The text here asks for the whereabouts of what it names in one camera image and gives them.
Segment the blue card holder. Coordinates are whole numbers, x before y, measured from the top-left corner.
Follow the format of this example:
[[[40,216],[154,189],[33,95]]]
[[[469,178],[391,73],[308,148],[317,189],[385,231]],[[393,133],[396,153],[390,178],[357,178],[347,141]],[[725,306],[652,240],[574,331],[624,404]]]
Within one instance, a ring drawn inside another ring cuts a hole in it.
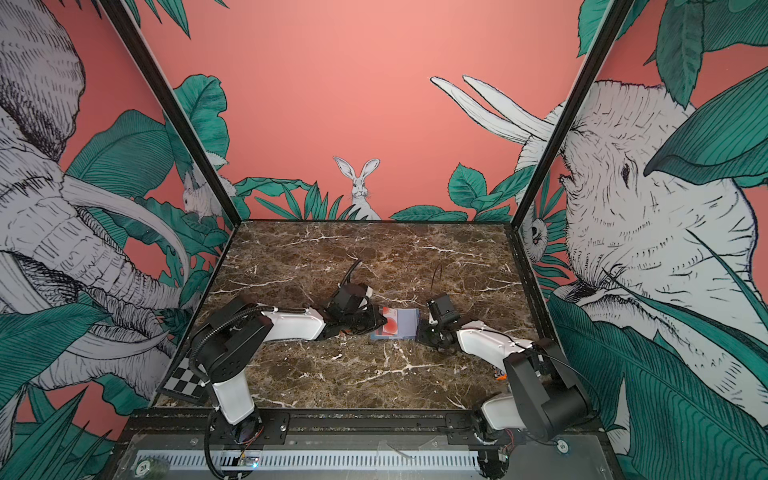
[[[382,307],[380,313],[385,324],[370,334],[370,339],[377,340],[415,340],[420,320],[418,309],[395,309]]]

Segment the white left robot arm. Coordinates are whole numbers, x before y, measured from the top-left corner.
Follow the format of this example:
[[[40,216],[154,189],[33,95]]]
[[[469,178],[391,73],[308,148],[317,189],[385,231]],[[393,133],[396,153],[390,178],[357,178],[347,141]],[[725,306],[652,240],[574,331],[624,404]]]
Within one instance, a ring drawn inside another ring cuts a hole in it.
[[[245,369],[264,343],[326,340],[341,333],[365,335],[387,319],[368,298],[347,296],[327,306],[281,309],[238,296],[209,315],[194,333],[189,369],[212,395],[214,409],[231,426],[259,415]]]

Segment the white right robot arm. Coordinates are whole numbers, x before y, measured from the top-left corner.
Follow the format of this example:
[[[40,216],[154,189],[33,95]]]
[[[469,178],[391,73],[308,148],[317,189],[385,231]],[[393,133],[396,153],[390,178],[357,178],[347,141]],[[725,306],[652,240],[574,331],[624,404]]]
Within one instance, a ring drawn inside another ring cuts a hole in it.
[[[592,413],[583,383],[550,339],[516,338],[481,321],[422,320],[416,340],[475,356],[506,374],[508,391],[483,401],[476,414],[477,436],[484,442],[506,430],[549,442]]]

